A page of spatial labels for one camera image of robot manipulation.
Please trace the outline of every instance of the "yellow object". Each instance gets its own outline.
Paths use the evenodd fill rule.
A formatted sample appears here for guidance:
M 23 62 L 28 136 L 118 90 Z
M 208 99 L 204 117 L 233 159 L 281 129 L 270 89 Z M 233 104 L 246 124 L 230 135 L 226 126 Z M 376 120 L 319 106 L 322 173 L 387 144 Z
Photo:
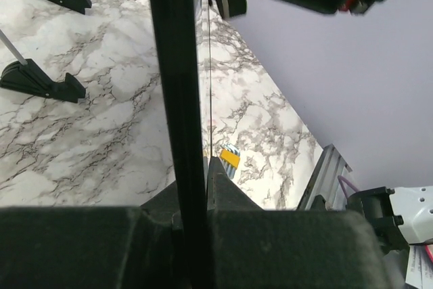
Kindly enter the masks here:
M 235 169 L 237 169 L 237 167 L 239 166 L 239 162 L 241 161 L 241 158 L 239 156 L 236 156 L 233 152 L 230 152 L 227 149 L 223 149 L 220 158 L 228 162 Z

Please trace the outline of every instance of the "black vertical bar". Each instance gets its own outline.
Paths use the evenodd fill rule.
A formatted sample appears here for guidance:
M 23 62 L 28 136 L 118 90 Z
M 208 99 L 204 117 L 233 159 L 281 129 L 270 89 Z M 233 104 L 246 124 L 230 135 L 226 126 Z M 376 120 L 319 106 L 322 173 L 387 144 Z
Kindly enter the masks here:
M 200 96 L 193 0 L 150 0 L 193 288 L 209 288 Z

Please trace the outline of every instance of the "white rod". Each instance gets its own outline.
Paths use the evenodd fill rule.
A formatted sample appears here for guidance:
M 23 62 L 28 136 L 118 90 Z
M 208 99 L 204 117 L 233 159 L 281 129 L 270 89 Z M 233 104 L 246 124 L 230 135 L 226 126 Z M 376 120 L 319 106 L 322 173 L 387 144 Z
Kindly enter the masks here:
M 21 53 L 14 47 L 12 42 L 6 37 L 6 35 L 0 30 L 0 40 L 6 45 L 6 47 L 9 49 L 9 51 L 12 52 L 14 57 L 23 65 L 27 65 L 27 60 L 24 59 L 24 57 L 21 55 Z

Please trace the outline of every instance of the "marble surface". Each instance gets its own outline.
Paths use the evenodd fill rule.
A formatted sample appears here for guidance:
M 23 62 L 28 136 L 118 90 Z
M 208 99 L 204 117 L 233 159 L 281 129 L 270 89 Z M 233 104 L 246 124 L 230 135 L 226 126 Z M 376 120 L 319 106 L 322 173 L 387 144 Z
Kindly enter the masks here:
M 0 89 L 0 206 L 136 205 L 174 179 L 149 1 L 92 1 L 82 16 L 0 0 L 0 28 L 24 57 L 52 79 L 72 73 L 88 92 L 77 105 Z M 204 153 L 236 145 L 235 183 L 263 208 L 293 208 L 321 148 L 242 38 L 203 8 Z M 0 45 L 0 66 L 12 61 Z

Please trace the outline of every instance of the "white marble tabletop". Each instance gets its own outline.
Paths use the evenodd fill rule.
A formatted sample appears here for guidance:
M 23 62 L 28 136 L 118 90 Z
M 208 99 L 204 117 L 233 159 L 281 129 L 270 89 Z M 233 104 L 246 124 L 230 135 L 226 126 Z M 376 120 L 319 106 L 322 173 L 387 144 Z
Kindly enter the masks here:
M 0 28 L 24 57 L 87 88 L 79 104 L 0 89 L 0 206 L 138 205 L 174 179 L 149 0 L 92 1 L 83 16 L 45 0 L 0 0 Z M 263 208 L 293 208 L 321 148 L 242 38 L 210 16 L 198 29 L 210 27 L 212 56 L 198 35 L 202 89 L 209 71 L 212 81 L 204 145 L 212 137 L 216 155 L 236 145 L 235 183 Z M 0 69 L 13 61 L 0 45 Z

